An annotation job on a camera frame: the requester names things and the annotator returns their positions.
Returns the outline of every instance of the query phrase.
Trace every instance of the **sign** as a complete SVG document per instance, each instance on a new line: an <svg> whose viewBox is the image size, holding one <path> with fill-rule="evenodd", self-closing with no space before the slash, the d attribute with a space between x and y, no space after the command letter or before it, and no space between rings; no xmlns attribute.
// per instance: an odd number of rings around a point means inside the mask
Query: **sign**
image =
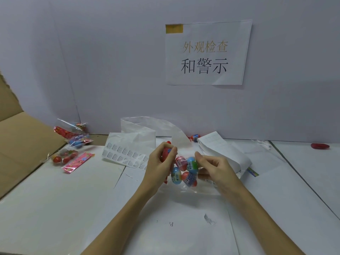
<svg viewBox="0 0 340 255"><path fill-rule="evenodd" d="M168 85L242 85L252 21L166 25Z"/></svg>

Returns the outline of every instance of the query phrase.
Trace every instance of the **forearm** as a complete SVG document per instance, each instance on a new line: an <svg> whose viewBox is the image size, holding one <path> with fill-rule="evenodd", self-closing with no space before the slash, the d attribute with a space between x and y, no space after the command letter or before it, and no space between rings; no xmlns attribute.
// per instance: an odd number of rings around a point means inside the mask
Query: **forearm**
<svg viewBox="0 0 340 255"><path fill-rule="evenodd" d="M139 213L151 196L150 191L138 188L121 211L83 251L82 255L120 254Z"/></svg>
<svg viewBox="0 0 340 255"><path fill-rule="evenodd" d="M267 255L304 255L247 189L242 190L240 199L234 203Z"/></svg>

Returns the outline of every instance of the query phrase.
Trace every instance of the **hand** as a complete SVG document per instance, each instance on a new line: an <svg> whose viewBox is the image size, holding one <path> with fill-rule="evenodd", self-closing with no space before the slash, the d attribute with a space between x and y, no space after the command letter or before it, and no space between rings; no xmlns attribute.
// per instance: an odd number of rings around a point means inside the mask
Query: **hand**
<svg viewBox="0 0 340 255"><path fill-rule="evenodd" d="M236 201L245 187L228 160L224 157L202 156L198 152L195 152L195 158L198 164L204 167L199 171L198 178L213 180L222 196L232 203Z"/></svg>
<svg viewBox="0 0 340 255"><path fill-rule="evenodd" d="M164 148L172 148L167 159L162 163L160 161ZM145 175L140 184L140 188L150 191L155 195L158 188L162 185L165 178L170 174L175 164L177 148L166 142L162 142L149 156Z"/></svg>

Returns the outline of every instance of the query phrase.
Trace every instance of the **cardboard box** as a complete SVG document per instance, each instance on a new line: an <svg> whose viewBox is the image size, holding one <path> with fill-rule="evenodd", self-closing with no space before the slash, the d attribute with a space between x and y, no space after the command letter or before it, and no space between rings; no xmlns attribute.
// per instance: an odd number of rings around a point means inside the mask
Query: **cardboard box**
<svg viewBox="0 0 340 255"><path fill-rule="evenodd" d="M0 199L66 142L25 113L0 73Z"/></svg>

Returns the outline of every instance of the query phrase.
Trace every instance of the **table surface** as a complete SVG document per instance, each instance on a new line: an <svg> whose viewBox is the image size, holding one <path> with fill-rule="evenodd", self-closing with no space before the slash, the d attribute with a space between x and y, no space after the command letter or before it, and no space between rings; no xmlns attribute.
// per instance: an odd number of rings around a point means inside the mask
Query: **table surface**
<svg viewBox="0 0 340 255"><path fill-rule="evenodd" d="M256 141L226 141L251 159L259 176L246 172L241 180L287 235L308 255L338 254L340 220L280 154ZM45 163L0 202L0 252L75 255L91 243L143 177L128 167L121 174L122 166L101 160L102 149L92 146L97 155L70 175ZM248 223L227 207L239 253L264 254Z"/></svg>
<svg viewBox="0 0 340 255"><path fill-rule="evenodd" d="M340 144L327 150L312 149L307 142L273 141L295 170L340 218Z"/></svg>

